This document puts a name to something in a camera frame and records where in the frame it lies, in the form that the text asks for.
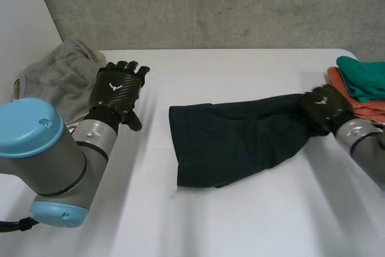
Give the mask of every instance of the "carbon fiber hand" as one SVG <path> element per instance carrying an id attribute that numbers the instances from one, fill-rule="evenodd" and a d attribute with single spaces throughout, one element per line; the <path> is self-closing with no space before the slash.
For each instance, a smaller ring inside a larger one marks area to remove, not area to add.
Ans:
<path id="1" fill-rule="evenodd" d="M 311 119 L 327 131 L 334 132 L 336 126 L 355 118 L 351 104 L 330 84 L 306 93 L 300 105 Z"/>
<path id="2" fill-rule="evenodd" d="M 99 69 L 90 96 L 91 109 L 110 108 L 119 116 L 120 122 L 128 125 L 133 131 L 142 128 L 133 109 L 144 85 L 144 78 L 150 71 L 149 67 L 142 66 L 135 73 L 137 66 L 136 61 L 119 61 L 116 65 L 108 63 L 106 67 Z"/>

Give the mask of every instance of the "cable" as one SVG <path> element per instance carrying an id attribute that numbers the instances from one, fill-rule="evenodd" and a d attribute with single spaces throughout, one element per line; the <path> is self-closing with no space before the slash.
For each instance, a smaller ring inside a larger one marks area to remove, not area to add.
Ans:
<path id="1" fill-rule="evenodd" d="M 20 219 L 18 222 L 3 222 L 0 221 L 0 233 L 13 232 L 13 231 L 26 231 L 38 224 L 38 221 L 27 217 Z"/>

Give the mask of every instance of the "logo on robotic hand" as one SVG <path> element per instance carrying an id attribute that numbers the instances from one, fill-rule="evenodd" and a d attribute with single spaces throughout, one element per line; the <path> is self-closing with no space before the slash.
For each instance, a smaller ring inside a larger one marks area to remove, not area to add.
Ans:
<path id="1" fill-rule="evenodd" d="M 318 105 L 327 105 L 327 97 L 326 96 L 324 96 L 324 99 L 322 100 L 322 101 L 320 101 L 320 102 L 315 102 L 315 104 L 318 104 Z"/>
<path id="2" fill-rule="evenodd" d="M 109 87 L 111 87 L 111 89 L 112 89 L 113 91 L 116 91 L 116 90 L 122 88 L 123 85 L 120 85 L 120 86 L 118 86 L 118 87 L 115 87 L 115 86 L 113 86 L 113 85 L 110 83 L 110 84 L 109 84 Z"/>

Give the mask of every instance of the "concrete wall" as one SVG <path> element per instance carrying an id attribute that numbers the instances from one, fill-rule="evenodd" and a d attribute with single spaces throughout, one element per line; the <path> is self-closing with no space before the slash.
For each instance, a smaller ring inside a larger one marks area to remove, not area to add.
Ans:
<path id="1" fill-rule="evenodd" d="M 98 49 L 343 48 L 385 60 L 385 0 L 45 0 Z"/>

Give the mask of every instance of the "table surface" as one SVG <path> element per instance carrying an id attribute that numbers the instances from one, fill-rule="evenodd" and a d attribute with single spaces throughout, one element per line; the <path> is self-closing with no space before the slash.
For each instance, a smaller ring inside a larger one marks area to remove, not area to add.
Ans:
<path id="1" fill-rule="evenodd" d="M 340 49 L 103 51 L 151 67 L 121 127 L 85 223 L 0 235 L 0 256 L 380 256 L 385 198 L 336 144 L 311 139 L 292 159 L 220 189 L 177 188 L 170 105 L 249 101 L 325 83 Z M 34 193 L 0 176 L 0 220 L 28 215 Z"/>

